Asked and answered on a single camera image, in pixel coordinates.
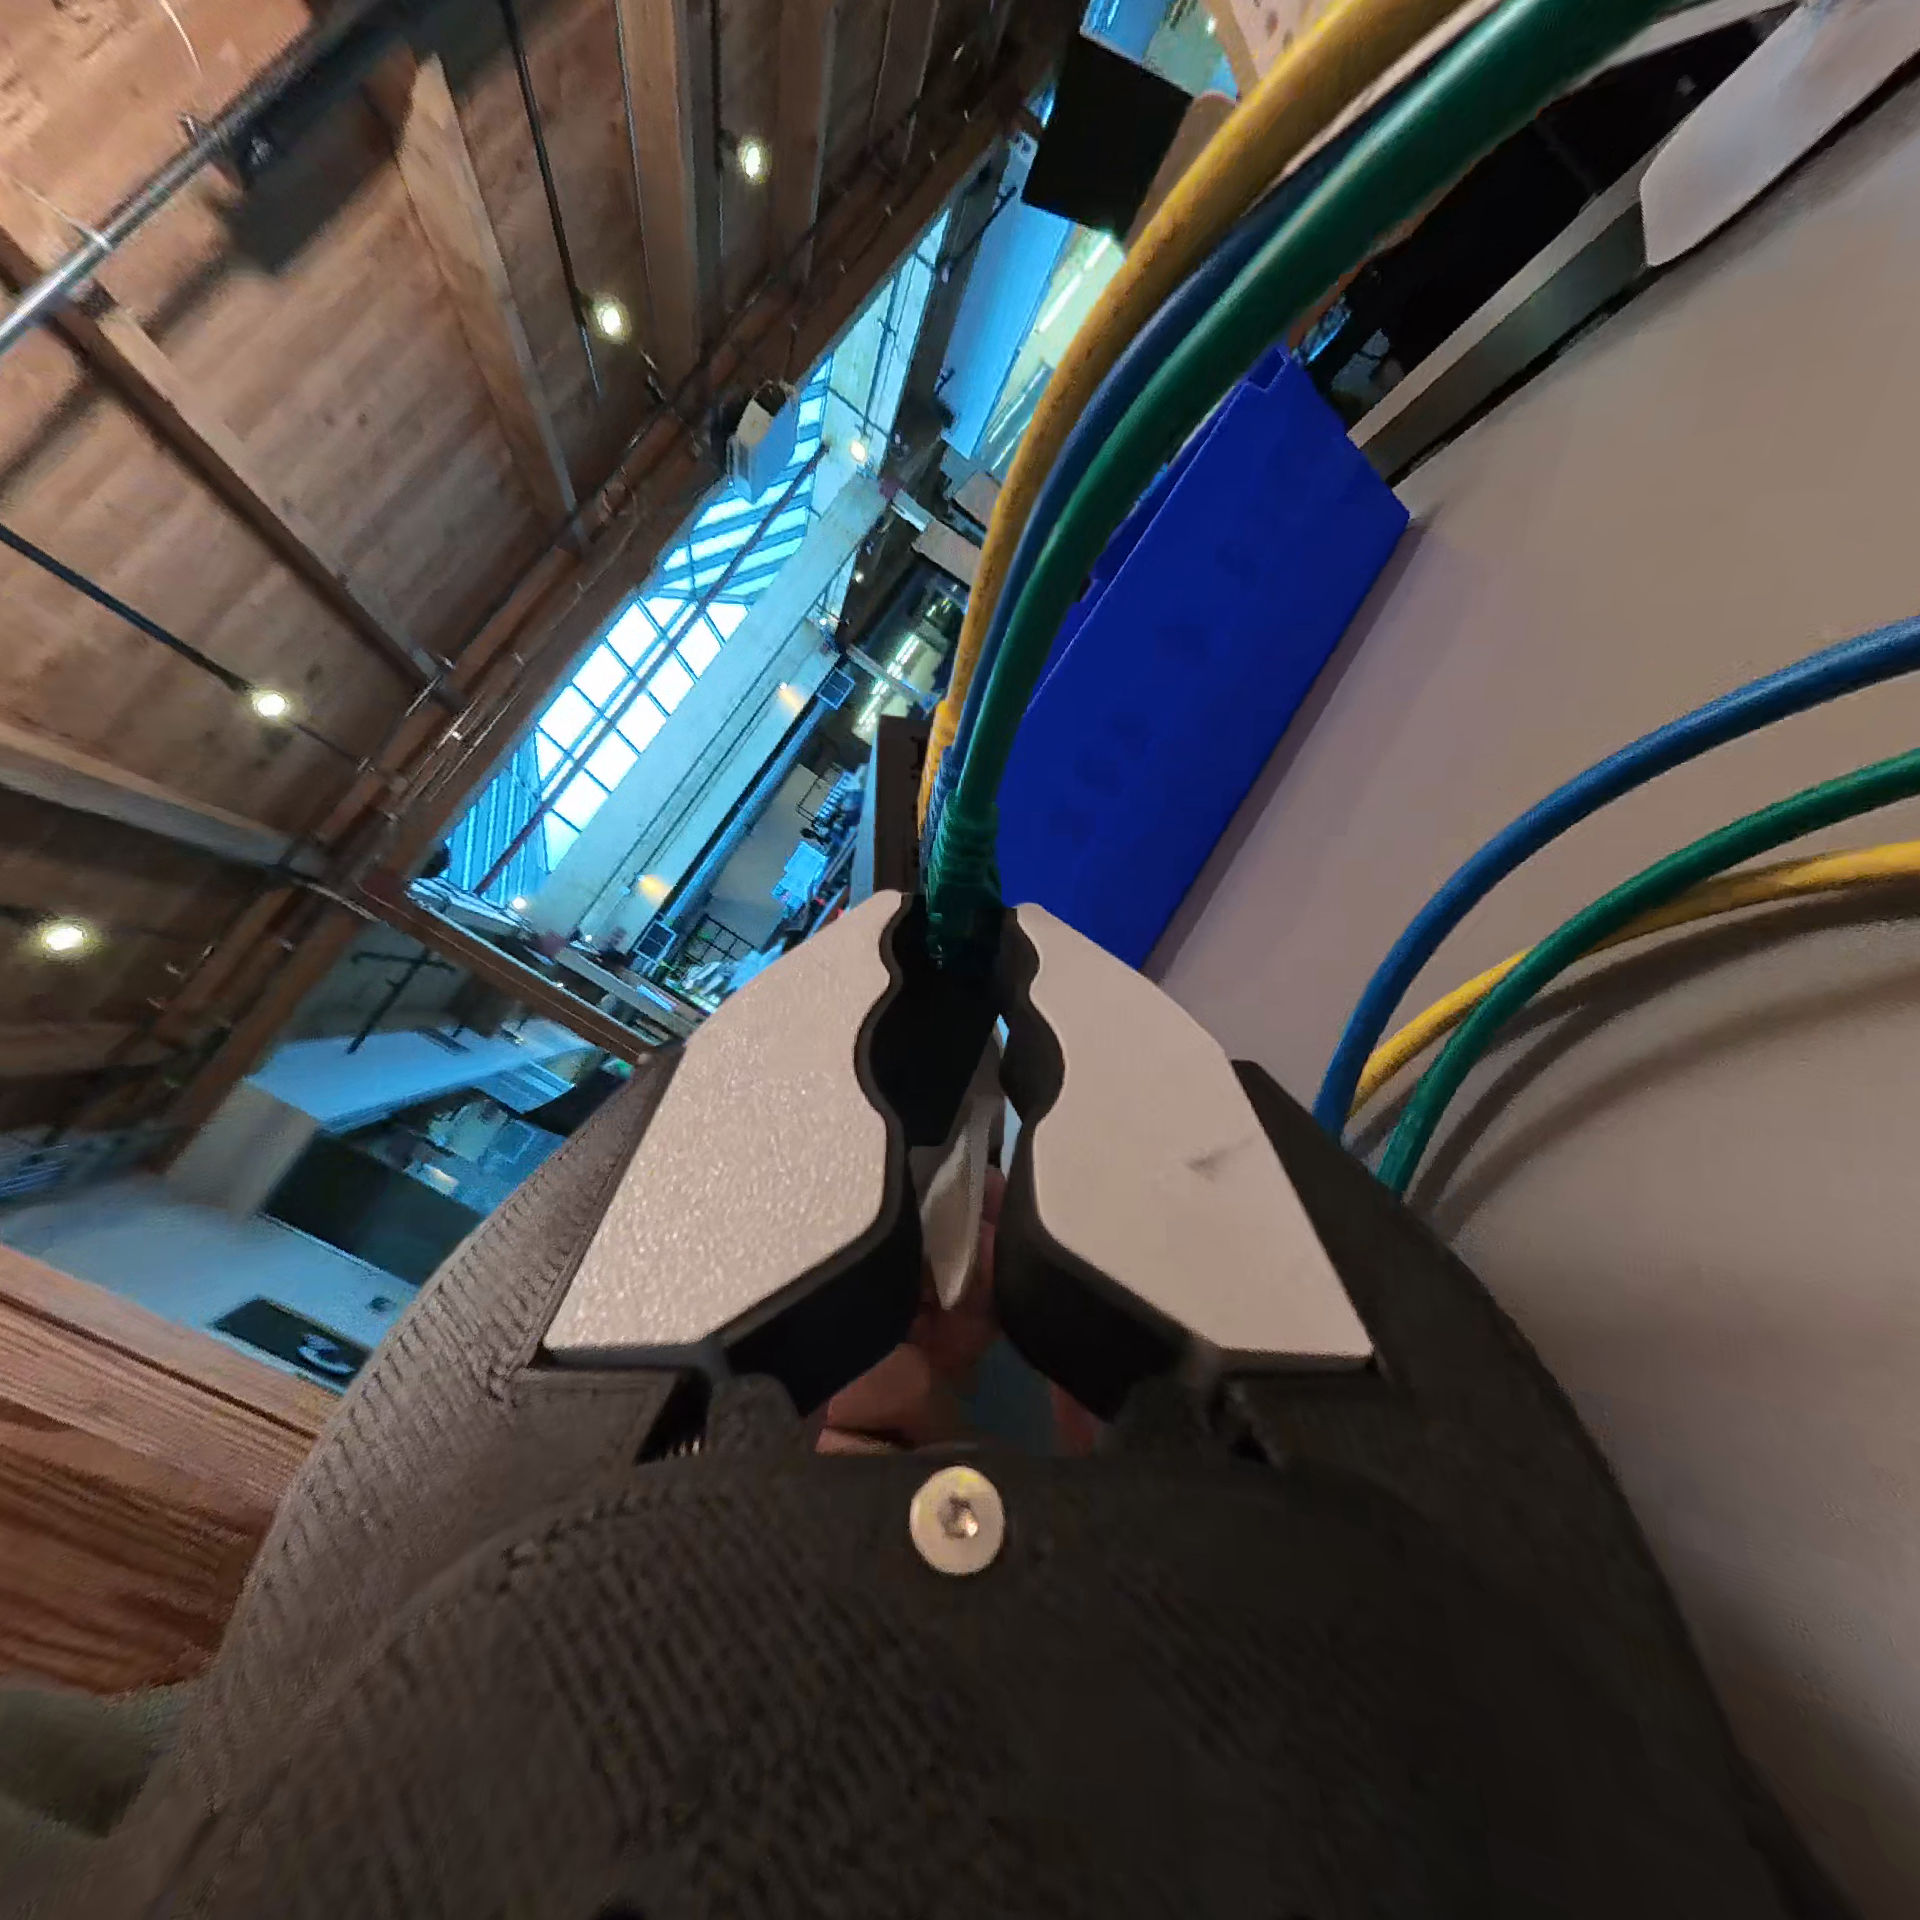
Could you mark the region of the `blue plastic bin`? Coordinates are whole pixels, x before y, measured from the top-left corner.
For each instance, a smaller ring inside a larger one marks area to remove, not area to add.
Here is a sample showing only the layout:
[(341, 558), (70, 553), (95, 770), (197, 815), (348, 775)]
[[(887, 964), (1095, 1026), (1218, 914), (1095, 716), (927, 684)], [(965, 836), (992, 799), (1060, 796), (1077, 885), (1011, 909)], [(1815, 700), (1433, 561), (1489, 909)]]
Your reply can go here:
[(1141, 966), (1407, 527), (1309, 372), (1269, 348), (1051, 642), (999, 786), (1005, 909)]

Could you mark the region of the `person's olive clothing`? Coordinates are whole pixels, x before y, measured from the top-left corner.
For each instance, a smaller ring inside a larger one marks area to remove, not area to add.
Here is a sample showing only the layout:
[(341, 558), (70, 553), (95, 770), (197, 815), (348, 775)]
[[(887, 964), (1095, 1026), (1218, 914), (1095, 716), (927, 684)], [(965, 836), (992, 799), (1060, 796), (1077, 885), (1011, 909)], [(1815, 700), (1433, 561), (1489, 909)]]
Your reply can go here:
[(42, 1918), (172, 1746), (200, 1684), (2, 1683), (2, 1918)]

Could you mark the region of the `white ceiling-mounted unit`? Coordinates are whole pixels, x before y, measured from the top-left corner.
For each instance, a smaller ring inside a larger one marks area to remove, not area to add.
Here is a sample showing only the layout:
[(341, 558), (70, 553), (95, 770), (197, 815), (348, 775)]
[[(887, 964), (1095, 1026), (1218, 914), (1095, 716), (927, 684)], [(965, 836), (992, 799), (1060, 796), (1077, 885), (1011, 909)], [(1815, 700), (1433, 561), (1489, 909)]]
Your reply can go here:
[(781, 379), (757, 383), (723, 445), (732, 490), (743, 501), (757, 501), (775, 486), (781, 470), (792, 462), (795, 434), (800, 388)]

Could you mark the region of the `metal ceiling pipe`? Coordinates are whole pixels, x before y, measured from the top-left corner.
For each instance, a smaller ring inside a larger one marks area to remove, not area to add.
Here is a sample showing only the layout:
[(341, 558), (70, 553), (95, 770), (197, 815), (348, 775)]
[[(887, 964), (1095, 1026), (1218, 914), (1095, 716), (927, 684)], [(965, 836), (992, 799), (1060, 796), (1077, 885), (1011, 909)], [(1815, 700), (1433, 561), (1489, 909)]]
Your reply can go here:
[(2, 354), (36, 328), (66, 321), (101, 268), (185, 186), (211, 167), (253, 180), (289, 136), (301, 115), (323, 111), (338, 88), (363, 81), (416, 20), (422, 2), (332, 2), (268, 59), (211, 119), (193, 119), (181, 146), (127, 189), (101, 219), (69, 221), (76, 242), (14, 297)]

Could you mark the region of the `person's left hand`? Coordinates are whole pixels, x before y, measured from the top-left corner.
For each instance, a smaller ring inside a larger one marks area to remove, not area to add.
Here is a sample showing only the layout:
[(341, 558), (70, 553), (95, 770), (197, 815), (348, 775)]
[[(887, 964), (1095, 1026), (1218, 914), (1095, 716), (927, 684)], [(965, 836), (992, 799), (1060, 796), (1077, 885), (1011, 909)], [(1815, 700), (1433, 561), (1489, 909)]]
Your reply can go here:
[(812, 1427), (812, 1453), (1089, 1457), (1102, 1437), (1100, 1417), (1005, 1341), (997, 1289), (977, 1270), (954, 1304), (927, 1293), (906, 1338), (830, 1398)]

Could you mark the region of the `wooden post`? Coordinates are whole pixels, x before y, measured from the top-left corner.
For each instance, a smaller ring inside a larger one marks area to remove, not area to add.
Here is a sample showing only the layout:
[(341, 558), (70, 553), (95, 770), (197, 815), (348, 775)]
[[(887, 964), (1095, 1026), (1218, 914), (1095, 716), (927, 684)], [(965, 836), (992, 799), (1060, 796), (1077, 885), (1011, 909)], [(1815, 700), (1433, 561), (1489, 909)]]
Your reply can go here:
[(336, 1401), (2, 1246), (2, 1677), (197, 1677)]

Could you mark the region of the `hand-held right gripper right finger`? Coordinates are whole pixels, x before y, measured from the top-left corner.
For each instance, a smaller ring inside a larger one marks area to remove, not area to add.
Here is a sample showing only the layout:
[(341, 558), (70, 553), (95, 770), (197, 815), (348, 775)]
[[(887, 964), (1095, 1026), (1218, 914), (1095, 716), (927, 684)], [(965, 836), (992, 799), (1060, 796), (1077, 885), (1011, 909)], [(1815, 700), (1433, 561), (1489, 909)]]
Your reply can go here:
[(1373, 1341), (1228, 1053), (1039, 905), (1003, 921), (997, 1229), (1014, 1353), (1116, 1419), (1146, 1381), (1366, 1373)]

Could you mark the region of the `black ethernet port block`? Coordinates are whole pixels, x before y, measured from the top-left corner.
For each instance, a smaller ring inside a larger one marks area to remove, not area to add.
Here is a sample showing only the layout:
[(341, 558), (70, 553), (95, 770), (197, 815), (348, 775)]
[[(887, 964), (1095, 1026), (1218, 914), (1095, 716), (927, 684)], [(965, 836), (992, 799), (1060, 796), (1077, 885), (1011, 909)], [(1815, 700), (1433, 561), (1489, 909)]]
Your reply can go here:
[(989, 977), (954, 972), (927, 949), (918, 813), (927, 743), (927, 716), (883, 716), (874, 726), (852, 861), (856, 905), (877, 893), (904, 900), (887, 946), (898, 993), (877, 1017), (874, 1073), (910, 1149), (948, 1143), (997, 1034)]

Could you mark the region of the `ceiling spot lamps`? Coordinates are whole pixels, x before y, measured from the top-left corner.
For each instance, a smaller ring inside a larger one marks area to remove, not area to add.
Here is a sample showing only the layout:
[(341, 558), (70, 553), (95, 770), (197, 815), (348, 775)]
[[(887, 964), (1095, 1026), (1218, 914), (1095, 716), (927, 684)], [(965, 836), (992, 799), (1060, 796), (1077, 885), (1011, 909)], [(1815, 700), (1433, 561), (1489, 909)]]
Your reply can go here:
[(537, 713), (707, 465), (699, 221), (657, 297), (620, 131), (480, 131), (424, 65), (204, 167), (2, 348), (2, 949), (161, 1001), (243, 914), (484, 839), (608, 752)]

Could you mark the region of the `skylight window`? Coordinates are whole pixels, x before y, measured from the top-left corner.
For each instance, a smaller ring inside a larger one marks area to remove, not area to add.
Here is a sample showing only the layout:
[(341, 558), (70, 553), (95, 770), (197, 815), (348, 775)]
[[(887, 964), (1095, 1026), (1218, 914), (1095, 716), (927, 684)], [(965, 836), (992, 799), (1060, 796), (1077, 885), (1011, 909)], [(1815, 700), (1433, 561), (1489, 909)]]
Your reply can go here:
[(792, 452), (743, 497), (723, 484), (610, 615), (570, 678), (487, 782), (424, 875), (521, 912), (680, 720), (812, 527), (832, 356), (792, 396)]

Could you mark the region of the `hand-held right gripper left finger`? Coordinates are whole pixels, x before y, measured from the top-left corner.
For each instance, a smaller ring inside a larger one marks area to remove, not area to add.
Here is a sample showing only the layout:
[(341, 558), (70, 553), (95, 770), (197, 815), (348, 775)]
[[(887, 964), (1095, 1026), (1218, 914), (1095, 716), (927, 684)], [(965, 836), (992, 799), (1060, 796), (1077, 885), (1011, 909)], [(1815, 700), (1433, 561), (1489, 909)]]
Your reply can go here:
[(543, 1357), (775, 1377), (812, 1415), (906, 1336), (920, 1212), (870, 1061), (904, 909), (861, 900), (681, 1046)]

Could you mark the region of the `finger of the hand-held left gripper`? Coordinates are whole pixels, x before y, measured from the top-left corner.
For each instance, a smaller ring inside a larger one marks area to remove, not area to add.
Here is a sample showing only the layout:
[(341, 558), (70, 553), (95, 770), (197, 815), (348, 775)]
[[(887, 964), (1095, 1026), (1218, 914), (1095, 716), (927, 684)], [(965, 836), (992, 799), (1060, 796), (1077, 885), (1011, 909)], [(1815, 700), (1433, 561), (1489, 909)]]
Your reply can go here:
[(977, 1071), (948, 1137), (906, 1149), (920, 1219), (920, 1260), (936, 1304), (961, 1304), (978, 1260), (989, 1146), (1003, 1120), (999, 1071)]

